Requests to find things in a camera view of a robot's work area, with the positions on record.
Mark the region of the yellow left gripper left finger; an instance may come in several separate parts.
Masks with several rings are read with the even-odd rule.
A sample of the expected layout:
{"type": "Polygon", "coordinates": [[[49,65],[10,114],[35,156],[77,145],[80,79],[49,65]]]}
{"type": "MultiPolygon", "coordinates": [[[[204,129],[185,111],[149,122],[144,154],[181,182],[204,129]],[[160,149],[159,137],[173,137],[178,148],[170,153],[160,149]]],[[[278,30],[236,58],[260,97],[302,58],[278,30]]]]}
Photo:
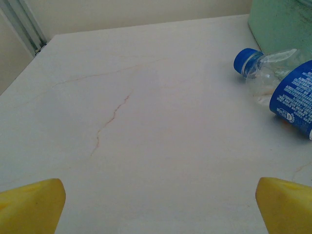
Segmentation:
{"type": "Polygon", "coordinates": [[[66,193],[58,178],[47,179],[0,193],[2,234],[53,234],[66,193]]]}

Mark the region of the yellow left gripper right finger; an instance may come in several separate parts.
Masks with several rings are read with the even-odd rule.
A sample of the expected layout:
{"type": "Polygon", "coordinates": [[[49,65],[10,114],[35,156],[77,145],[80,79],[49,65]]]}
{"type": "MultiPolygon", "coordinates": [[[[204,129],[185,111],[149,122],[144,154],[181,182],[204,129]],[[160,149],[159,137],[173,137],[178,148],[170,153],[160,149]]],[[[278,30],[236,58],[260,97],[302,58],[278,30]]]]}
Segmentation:
{"type": "Polygon", "coordinates": [[[255,199],[270,234],[312,232],[312,188],[273,177],[262,177],[255,199]]]}

